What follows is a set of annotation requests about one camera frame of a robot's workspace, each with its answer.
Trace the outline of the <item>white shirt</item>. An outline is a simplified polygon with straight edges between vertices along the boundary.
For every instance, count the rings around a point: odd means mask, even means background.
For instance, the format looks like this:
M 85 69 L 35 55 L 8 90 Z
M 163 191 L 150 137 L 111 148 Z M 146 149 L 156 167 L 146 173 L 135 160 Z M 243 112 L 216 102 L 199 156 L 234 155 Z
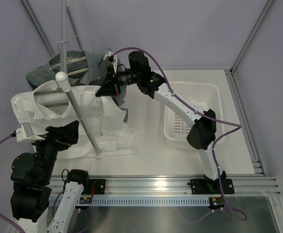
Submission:
M 125 123 L 126 111 L 112 97 L 96 97 L 99 86 L 73 86 L 72 92 L 102 150 L 135 149 L 133 141 L 137 128 Z M 19 122 L 30 123 L 35 135 L 46 134 L 46 127 L 65 126 L 78 119 L 70 102 L 43 106 L 34 100 L 33 91 L 20 93 L 11 99 L 13 112 Z

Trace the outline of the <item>grey clothes hanger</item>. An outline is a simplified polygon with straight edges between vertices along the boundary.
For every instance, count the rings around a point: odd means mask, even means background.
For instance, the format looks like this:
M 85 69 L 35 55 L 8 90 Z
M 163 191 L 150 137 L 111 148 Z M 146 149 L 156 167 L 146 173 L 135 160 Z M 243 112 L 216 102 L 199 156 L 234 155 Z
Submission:
M 43 106 L 68 104 L 70 94 L 72 86 L 68 74 L 63 71 L 57 72 L 54 80 L 40 85 L 33 91 L 34 100 Z

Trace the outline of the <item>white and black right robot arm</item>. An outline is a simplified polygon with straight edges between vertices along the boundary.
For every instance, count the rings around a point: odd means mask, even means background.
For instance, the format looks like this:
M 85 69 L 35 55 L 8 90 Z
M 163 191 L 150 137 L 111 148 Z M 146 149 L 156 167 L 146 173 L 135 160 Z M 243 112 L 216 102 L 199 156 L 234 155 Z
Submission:
M 150 68 L 148 58 L 142 51 L 133 51 L 128 58 L 130 67 L 119 71 L 113 52 L 110 51 L 104 56 L 104 60 L 110 65 L 101 87 L 95 94 L 96 97 L 118 96 L 122 87 L 135 84 L 143 94 L 171 109 L 189 126 L 186 140 L 199 152 L 204 166 L 204 178 L 190 181 L 191 188 L 209 193 L 218 192 L 223 187 L 226 174 L 220 172 L 218 161 L 213 156 L 217 131 L 215 112 L 196 107 L 182 98 L 172 89 L 165 77 Z

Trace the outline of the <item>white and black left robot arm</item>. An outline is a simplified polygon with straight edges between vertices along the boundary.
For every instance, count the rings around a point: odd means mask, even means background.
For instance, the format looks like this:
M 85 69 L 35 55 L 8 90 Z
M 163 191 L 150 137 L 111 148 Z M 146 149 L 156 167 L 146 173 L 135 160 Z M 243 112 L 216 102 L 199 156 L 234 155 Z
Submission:
M 12 213 L 26 233 L 66 233 L 78 199 L 90 190 L 89 174 L 79 169 L 68 172 L 63 198 L 51 223 L 47 224 L 52 191 L 49 184 L 58 153 L 78 142 L 79 121 L 61 127 L 48 126 L 45 131 L 35 135 L 29 123 L 23 123 L 16 131 L 17 141 L 33 144 L 36 152 L 23 153 L 12 163 Z

